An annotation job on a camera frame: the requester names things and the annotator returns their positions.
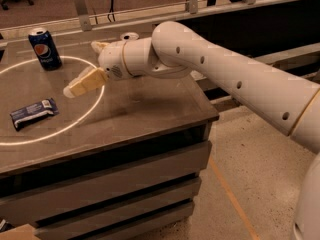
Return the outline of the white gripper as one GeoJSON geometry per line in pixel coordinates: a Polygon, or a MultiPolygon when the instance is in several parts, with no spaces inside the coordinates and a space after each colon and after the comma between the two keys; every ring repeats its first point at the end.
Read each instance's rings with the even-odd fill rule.
{"type": "Polygon", "coordinates": [[[124,45],[124,41],[113,43],[92,41],[91,47],[99,55],[98,63],[101,68],[84,69],[63,89],[63,94],[68,98],[75,98],[101,88],[107,83],[108,77],[112,80],[127,79],[129,73],[123,59],[124,45]]]}

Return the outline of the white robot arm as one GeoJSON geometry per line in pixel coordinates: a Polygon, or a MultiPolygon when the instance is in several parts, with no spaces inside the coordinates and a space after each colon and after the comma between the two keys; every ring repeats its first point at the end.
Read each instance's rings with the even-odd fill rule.
{"type": "Polygon", "coordinates": [[[320,153],[320,85],[213,44],[173,21],[148,38],[94,41],[98,68],[86,68],[63,90],[68,98],[108,80],[137,76],[180,78],[195,70],[262,119],[315,154],[320,153]]]}

